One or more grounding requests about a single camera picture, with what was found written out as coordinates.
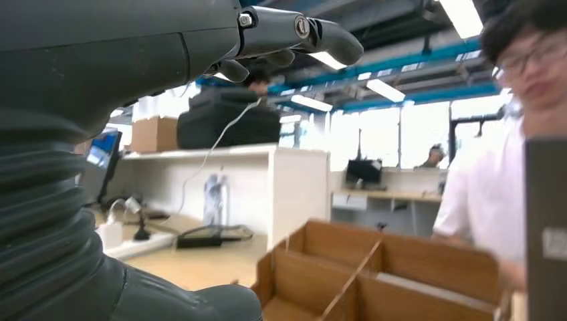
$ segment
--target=desk surface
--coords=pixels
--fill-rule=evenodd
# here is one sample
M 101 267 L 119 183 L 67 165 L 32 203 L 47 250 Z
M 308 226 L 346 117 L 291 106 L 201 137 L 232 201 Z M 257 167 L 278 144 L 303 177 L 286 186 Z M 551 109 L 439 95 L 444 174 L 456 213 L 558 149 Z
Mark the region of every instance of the desk surface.
M 418 201 L 440 203 L 442 196 L 438 193 L 408 192 L 408 191 L 357 191 L 343 189 L 341 194 L 370 197 L 372 199 L 394 199 L 396 201 Z
M 256 281 L 256 262 L 265 254 L 266 238 L 227 243 L 218 248 L 164 249 L 133 257 L 127 264 L 155 274 L 186 290 L 200 290 L 235 280 L 243 286 Z

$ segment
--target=brown cardboard box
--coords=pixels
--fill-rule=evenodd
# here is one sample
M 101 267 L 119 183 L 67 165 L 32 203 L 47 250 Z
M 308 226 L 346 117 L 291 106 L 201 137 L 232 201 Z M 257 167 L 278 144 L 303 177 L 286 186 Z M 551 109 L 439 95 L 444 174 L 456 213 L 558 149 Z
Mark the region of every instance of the brown cardboard box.
M 270 321 L 493 321 L 501 298 L 485 252 L 320 221 L 256 272 L 252 290 Z
M 87 152 L 90 150 L 90 145 L 92 144 L 92 139 L 87 140 L 77 146 L 75 146 L 75 154 L 79 155 L 87 155 Z
M 166 152 L 177 148 L 177 119 L 159 118 L 138 120 L 132 124 L 132 152 Z

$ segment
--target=black hair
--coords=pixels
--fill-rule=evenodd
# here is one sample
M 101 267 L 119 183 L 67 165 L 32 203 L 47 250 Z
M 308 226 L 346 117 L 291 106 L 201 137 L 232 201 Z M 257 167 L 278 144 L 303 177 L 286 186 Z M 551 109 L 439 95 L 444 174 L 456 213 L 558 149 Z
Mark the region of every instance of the black hair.
M 482 50 L 496 65 L 498 58 L 526 27 L 553 33 L 567 28 L 567 0 L 518 0 L 500 16 L 488 21 Z
M 435 144 L 433 145 L 430 149 L 429 149 L 429 156 L 431 156 L 431 154 L 433 152 L 440 152 L 443 156 L 445 156 L 445 151 L 443 150 L 443 147 L 441 146 L 441 144 Z
M 242 82 L 242 84 L 246 87 L 252 85 L 255 82 L 267 82 L 269 83 L 271 77 L 267 70 L 255 68 L 250 70 L 250 74 L 246 79 Z

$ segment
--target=window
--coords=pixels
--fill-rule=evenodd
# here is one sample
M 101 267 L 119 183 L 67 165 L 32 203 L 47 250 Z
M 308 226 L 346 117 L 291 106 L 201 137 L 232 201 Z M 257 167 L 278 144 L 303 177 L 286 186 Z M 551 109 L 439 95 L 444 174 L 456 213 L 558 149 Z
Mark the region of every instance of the window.
M 281 125 L 279 134 L 279 145 L 281 147 L 293 148 L 296 142 L 296 123 L 286 122 Z
M 451 118 L 469 118 L 493 115 L 507 102 L 505 95 L 455 100 L 451 104 Z
M 331 171 L 343 171 L 358 150 L 358 113 L 335 112 L 331 116 Z
M 441 144 L 445 152 L 449 147 L 449 102 L 405 106 L 402 108 L 402 159 L 403 169 L 423 164 L 429 149 Z M 449 165 L 448 157 L 440 164 Z
M 325 137 L 325 116 L 309 115 L 309 121 L 301 121 L 300 148 L 312 150 L 327 150 L 326 137 Z
M 369 110 L 360 114 L 363 158 L 380 158 L 386 167 L 398 166 L 399 120 L 400 108 Z
M 480 123 L 470 122 L 458 124 L 455 127 L 455 151 L 459 152 L 463 147 L 471 146 L 480 137 Z

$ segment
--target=white shirt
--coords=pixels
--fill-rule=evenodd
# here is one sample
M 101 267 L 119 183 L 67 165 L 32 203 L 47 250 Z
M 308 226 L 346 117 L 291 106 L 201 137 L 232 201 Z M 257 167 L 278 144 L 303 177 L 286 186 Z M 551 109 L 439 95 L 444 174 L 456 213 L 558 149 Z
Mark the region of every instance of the white shirt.
M 504 135 L 463 150 L 449 168 L 433 228 L 439 235 L 472 237 L 496 258 L 525 263 L 524 135 L 520 121 Z

